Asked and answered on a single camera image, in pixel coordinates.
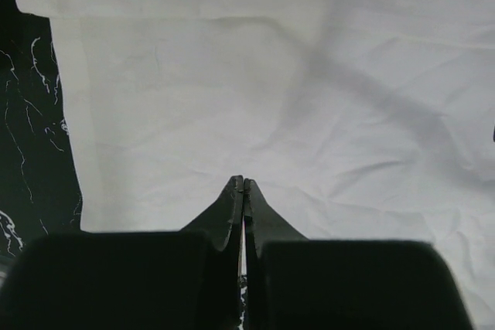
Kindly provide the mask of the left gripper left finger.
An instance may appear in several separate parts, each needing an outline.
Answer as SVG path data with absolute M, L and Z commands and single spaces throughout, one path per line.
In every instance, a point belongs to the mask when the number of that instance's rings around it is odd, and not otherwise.
M 235 329 L 240 323 L 244 179 L 230 177 L 217 199 L 181 230 L 209 244 L 196 310 L 197 329 Z

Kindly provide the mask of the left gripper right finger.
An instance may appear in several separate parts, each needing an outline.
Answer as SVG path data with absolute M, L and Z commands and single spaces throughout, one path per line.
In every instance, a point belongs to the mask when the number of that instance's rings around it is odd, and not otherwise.
M 261 262 L 263 248 L 270 242 L 307 241 L 308 238 L 268 204 L 253 179 L 244 180 L 243 211 L 247 265 L 247 324 L 249 329 L 266 329 L 268 307 L 266 274 Z

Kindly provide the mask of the white daisy print t-shirt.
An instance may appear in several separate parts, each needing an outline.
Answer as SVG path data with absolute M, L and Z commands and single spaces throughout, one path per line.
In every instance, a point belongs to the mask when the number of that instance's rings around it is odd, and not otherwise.
M 90 232 L 232 175 L 310 237 L 424 240 L 494 327 L 494 0 L 15 0 L 48 18 Z

